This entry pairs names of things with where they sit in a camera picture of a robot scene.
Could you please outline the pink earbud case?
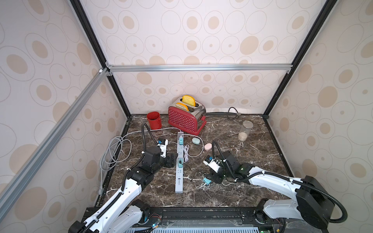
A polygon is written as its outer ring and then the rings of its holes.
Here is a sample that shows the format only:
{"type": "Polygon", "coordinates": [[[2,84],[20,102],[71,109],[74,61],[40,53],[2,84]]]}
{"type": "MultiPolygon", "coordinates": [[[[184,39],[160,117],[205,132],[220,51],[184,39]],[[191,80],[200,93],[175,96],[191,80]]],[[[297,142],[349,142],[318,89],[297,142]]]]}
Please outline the pink earbud case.
{"type": "Polygon", "coordinates": [[[205,151],[210,151],[210,150],[212,150],[212,144],[211,144],[211,143],[207,143],[207,144],[205,144],[205,145],[204,145],[204,150],[205,150],[205,151]]]}

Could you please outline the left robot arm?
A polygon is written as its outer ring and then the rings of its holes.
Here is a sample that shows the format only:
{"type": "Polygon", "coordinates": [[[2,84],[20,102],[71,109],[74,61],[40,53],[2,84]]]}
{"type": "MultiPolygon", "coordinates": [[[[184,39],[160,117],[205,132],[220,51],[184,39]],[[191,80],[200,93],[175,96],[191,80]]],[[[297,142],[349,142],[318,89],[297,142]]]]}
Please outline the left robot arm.
{"type": "Polygon", "coordinates": [[[94,214],[84,222],[74,222],[69,233],[123,233],[135,224],[145,224],[149,219],[149,206],[142,201],[133,201],[149,185],[155,174],[162,168],[173,168],[176,155],[161,149],[161,145],[147,147],[145,130],[155,140],[149,126],[141,127],[143,141],[142,156],[129,168],[123,177],[121,187],[94,214]]]}

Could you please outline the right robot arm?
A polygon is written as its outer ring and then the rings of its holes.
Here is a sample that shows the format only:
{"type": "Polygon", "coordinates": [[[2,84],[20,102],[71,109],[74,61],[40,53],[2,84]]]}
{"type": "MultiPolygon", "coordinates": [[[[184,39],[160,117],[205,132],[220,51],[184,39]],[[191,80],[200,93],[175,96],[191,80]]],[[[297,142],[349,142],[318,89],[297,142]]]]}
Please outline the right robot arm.
{"type": "Polygon", "coordinates": [[[348,218],[347,209],[331,196],[312,176],[294,178],[264,170],[250,163],[240,163],[230,152],[223,152],[216,141],[212,142],[212,155],[204,164],[210,169],[205,184],[246,183],[265,187],[287,197],[286,200],[262,199],[254,210],[256,221],[268,219],[300,219],[320,230],[330,223],[343,223],[348,218]]]}

